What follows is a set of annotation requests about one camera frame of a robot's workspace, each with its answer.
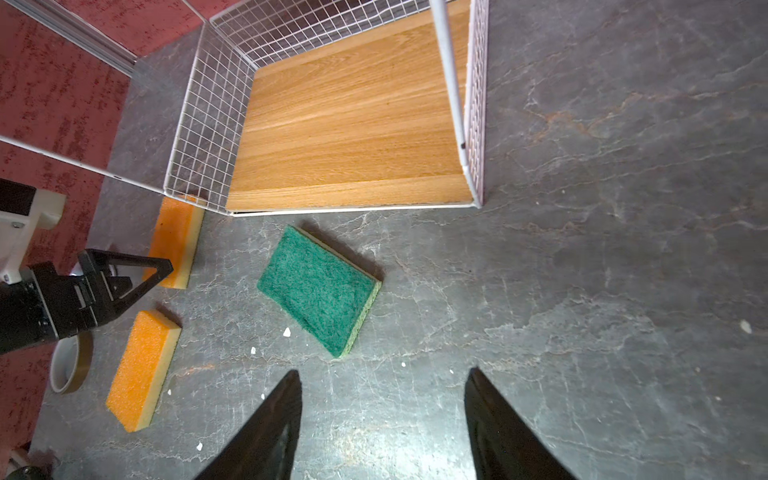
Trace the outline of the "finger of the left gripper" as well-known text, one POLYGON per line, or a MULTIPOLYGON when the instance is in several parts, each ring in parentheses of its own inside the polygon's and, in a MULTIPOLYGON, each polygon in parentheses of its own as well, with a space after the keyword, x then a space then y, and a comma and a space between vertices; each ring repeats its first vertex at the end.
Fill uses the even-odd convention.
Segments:
POLYGON ((174 272, 170 260, 108 250, 78 255, 86 307, 94 318, 118 318, 174 272))

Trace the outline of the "white wire shelf rack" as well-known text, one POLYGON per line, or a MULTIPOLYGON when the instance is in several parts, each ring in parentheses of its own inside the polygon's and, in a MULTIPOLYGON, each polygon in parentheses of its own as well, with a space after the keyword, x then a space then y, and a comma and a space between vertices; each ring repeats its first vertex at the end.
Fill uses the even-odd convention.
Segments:
POLYGON ((230 217, 480 207, 489 33, 485 1, 242 1, 199 35, 161 193, 230 217), (432 15, 467 204, 230 211, 226 202, 256 72, 422 12, 432 15))

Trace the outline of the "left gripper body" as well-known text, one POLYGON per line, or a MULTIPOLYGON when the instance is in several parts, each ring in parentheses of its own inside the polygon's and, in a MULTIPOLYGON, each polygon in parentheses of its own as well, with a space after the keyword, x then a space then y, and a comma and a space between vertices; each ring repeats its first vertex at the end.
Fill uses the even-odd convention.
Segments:
POLYGON ((50 262, 26 269, 19 282, 1 283, 1 352, 73 337, 117 318, 113 267, 60 275, 50 262))

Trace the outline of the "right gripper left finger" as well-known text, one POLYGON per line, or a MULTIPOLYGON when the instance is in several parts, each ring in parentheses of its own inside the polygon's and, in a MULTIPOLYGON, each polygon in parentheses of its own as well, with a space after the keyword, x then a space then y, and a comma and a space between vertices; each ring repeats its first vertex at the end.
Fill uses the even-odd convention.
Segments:
POLYGON ((300 437, 302 384, 290 370, 199 479, 289 479, 300 437))

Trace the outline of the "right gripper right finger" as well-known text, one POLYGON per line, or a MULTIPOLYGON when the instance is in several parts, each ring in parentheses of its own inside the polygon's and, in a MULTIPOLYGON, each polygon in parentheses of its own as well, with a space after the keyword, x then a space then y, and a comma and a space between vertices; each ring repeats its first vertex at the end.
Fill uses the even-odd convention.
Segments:
POLYGON ((575 479, 478 367, 469 371, 464 406, 477 478, 575 479))

